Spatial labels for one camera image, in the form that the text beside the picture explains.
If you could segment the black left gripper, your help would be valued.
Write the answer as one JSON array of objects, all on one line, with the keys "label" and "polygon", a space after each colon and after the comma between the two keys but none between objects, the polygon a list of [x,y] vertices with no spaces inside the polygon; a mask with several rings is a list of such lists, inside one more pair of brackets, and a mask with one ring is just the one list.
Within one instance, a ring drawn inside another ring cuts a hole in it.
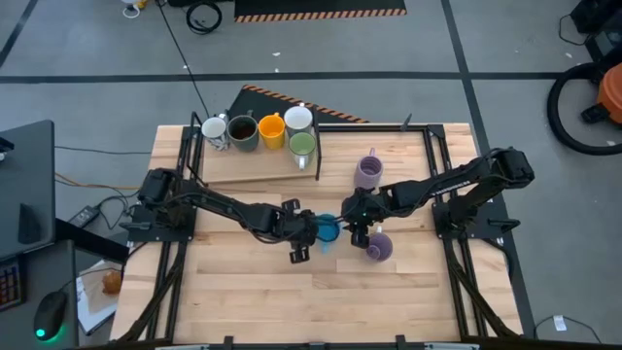
[{"label": "black left gripper", "polygon": [[275,242],[289,242],[291,263],[305,263],[310,260],[309,247],[313,246],[319,225],[339,225],[341,219],[331,214],[315,214],[301,209],[297,198],[287,200],[276,211],[269,237]]}]

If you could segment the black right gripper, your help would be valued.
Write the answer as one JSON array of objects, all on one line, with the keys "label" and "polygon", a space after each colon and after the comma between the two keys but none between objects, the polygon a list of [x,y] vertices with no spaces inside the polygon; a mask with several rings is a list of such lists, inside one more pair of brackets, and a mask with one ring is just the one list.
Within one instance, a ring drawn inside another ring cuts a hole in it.
[{"label": "black right gripper", "polygon": [[369,246],[368,227],[390,217],[390,197],[386,192],[355,190],[343,200],[341,220],[351,232],[351,244],[358,248]]}]

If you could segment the light blue mug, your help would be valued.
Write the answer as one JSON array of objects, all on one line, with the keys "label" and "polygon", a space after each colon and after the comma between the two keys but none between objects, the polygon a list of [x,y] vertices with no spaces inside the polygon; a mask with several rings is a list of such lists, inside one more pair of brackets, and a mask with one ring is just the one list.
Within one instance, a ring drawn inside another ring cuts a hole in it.
[{"label": "light blue mug", "polygon": [[326,254],[331,244],[339,237],[340,225],[318,225],[317,239],[320,241],[320,248],[323,254]]}]

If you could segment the round purple ribbed mug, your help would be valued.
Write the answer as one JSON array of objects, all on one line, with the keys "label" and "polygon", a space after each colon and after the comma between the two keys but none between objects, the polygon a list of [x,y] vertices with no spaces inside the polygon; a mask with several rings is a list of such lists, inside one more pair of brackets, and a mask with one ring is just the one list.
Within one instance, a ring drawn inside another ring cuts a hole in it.
[{"label": "round purple ribbed mug", "polygon": [[371,260],[380,263],[391,257],[393,249],[392,239],[384,232],[382,227],[377,227],[376,231],[369,236],[365,253]]}]

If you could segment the green ribbed mug white handle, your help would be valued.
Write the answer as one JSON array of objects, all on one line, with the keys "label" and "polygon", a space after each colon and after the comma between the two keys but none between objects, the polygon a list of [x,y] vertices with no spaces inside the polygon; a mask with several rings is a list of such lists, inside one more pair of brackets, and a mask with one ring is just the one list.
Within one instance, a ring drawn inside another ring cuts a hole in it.
[{"label": "green ribbed mug white handle", "polygon": [[297,168],[305,170],[315,156],[317,149],[316,138],[307,132],[296,133],[290,138],[289,149]]}]

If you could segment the teal mug white inside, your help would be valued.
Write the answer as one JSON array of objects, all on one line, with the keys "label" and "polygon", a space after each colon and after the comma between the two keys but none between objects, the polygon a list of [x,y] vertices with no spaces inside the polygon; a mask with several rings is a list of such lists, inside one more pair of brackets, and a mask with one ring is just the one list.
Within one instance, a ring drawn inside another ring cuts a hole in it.
[{"label": "teal mug white inside", "polygon": [[313,114],[303,104],[289,108],[283,117],[289,137],[300,132],[310,133],[313,125]]}]

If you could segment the yellow mug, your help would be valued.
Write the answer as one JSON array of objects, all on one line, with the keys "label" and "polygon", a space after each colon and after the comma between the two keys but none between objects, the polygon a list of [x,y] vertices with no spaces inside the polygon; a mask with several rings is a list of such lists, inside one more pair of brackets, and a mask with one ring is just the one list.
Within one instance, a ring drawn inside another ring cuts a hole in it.
[{"label": "yellow mug", "polygon": [[285,130],[285,122],[278,113],[264,116],[259,121],[259,134],[265,147],[270,150],[278,150],[284,146]]}]

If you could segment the dark teal speckled mug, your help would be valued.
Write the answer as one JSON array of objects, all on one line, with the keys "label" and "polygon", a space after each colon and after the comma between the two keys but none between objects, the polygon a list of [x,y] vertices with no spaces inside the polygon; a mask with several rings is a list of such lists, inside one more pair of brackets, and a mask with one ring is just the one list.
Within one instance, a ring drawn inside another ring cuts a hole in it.
[{"label": "dark teal speckled mug", "polygon": [[233,118],[226,131],[231,143],[240,152],[250,153],[259,144],[258,123],[251,116],[241,115]]}]

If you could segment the white blue floral mug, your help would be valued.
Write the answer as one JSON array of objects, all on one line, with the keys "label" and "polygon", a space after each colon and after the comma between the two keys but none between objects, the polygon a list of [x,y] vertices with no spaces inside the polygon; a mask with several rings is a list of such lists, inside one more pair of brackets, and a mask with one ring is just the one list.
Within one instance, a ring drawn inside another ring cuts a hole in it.
[{"label": "white blue floral mug", "polygon": [[208,118],[201,126],[204,138],[216,151],[226,151],[229,147],[227,125],[228,116],[225,113],[221,113],[215,117]]}]

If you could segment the tall lilac ribbed mug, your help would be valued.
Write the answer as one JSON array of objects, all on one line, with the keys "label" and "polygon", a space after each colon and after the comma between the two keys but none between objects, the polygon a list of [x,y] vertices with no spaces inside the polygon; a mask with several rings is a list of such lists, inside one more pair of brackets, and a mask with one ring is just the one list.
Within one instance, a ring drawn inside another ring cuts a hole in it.
[{"label": "tall lilac ribbed mug", "polygon": [[369,154],[357,163],[354,174],[355,187],[366,190],[374,189],[380,183],[383,171],[383,162],[376,156],[375,149],[371,148]]}]

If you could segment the black mat hazard stripe edge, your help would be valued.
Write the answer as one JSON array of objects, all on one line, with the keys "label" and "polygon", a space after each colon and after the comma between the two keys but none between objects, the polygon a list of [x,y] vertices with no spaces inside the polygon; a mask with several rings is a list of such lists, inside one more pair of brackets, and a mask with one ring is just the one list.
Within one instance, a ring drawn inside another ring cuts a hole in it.
[{"label": "black mat hazard stripe edge", "polygon": [[274,113],[283,116],[291,107],[300,105],[315,110],[318,123],[367,123],[367,120],[356,115],[253,85],[245,85],[240,89],[228,111],[232,117],[252,111],[253,116],[259,120]]},{"label": "black mat hazard stripe edge", "polygon": [[406,14],[404,0],[234,0],[234,21],[238,23]]}]

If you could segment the brown crumpled object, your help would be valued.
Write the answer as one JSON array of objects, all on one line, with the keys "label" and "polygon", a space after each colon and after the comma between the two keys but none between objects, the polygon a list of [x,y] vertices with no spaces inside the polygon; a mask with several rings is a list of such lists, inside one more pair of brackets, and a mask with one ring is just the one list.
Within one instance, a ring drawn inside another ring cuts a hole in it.
[{"label": "brown crumpled object", "polygon": [[117,270],[111,270],[102,277],[102,292],[108,296],[117,295],[121,291],[122,276]]}]

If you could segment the black power adapter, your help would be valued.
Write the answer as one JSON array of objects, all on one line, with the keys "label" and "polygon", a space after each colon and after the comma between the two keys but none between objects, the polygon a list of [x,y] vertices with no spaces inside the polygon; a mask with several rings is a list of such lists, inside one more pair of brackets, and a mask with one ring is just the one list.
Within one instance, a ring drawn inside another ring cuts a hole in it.
[{"label": "black power adapter", "polygon": [[85,228],[92,223],[100,215],[100,213],[101,211],[97,206],[87,205],[71,217],[68,223],[77,228]]}]

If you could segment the white paper sheet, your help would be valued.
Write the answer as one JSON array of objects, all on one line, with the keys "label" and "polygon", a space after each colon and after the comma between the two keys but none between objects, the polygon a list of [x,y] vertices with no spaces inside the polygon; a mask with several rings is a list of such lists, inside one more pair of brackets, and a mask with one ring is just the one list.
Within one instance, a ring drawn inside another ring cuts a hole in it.
[{"label": "white paper sheet", "polygon": [[108,296],[102,292],[102,277],[111,270],[121,273],[121,266],[100,261],[76,279],[78,320],[85,335],[94,333],[116,313],[120,293]]}]

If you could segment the orange vacuum cleaner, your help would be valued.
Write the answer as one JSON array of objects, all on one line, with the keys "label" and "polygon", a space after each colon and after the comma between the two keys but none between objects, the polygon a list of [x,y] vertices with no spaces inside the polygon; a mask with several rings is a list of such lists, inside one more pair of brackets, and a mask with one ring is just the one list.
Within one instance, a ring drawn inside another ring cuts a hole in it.
[{"label": "orange vacuum cleaner", "polygon": [[581,113],[586,123],[606,119],[622,125],[622,63],[607,70],[599,84],[597,103]]}]

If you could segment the black computer mouse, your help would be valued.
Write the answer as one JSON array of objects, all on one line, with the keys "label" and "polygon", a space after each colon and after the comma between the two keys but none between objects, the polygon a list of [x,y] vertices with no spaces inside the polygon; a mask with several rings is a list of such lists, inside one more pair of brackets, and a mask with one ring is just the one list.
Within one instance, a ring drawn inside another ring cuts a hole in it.
[{"label": "black computer mouse", "polygon": [[40,341],[54,338],[63,323],[67,296],[63,291],[54,291],[45,295],[34,315],[33,331]]}]

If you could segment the black equipment case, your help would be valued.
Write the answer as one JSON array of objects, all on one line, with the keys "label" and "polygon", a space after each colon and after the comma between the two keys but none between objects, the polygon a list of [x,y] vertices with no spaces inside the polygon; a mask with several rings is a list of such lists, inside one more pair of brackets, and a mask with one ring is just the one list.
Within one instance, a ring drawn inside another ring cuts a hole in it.
[{"label": "black equipment case", "polygon": [[[570,18],[580,34],[577,43],[562,36],[562,21]],[[622,0],[580,0],[574,9],[560,18],[559,37],[566,43],[584,46],[595,63],[622,63]]]}]

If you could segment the black keyboard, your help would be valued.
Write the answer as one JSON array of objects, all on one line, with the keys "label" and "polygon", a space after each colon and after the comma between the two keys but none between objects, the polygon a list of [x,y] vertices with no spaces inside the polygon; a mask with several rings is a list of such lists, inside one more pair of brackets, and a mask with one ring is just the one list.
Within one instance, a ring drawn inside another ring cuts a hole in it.
[{"label": "black keyboard", "polygon": [[0,262],[0,312],[25,301],[18,259]]}]

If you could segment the black metal table frame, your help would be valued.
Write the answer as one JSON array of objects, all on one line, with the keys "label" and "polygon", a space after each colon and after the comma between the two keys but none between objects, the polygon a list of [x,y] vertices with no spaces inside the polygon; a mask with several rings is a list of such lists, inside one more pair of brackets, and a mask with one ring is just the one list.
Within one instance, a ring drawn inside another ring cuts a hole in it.
[{"label": "black metal table frame", "polygon": [[[241,201],[279,204],[296,198],[316,213],[337,214],[353,191],[354,168],[375,151],[384,183],[424,179],[427,150],[440,145],[421,126],[324,123],[318,177],[214,184]],[[189,243],[173,340],[204,350],[420,349],[460,337],[444,248],[432,210],[390,219],[383,230],[392,257],[370,262],[348,233],[327,250],[293,264],[286,243],[265,245],[235,222],[201,212]]]}]

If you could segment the wooden shelf black metal frame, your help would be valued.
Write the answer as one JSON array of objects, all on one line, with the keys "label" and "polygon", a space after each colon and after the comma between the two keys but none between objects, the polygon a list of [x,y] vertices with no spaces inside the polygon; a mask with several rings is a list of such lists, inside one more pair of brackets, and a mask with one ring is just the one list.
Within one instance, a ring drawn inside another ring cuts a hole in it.
[{"label": "wooden shelf black metal frame", "polygon": [[[281,149],[270,150],[265,147],[259,134],[259,144],[257,148],[250,152],[240,152],[230,141],[226,151],[216,151],[204,138],[202,151],[202,161],[199,165],[198,175],[200,179],[209,185],[254,182],[294,178],[314,178],[320,177],[321,168],[321,143],[315,112],[313,114],[313,125],[310,134],[317,141],[317,149],[313,160],[305,170],[299,170],[294,163],[294,157],[289,149],[290,138],[285,130],[285,144]],[[249,111],[246,116],[253,117],[259,126],[259,121]]]}]

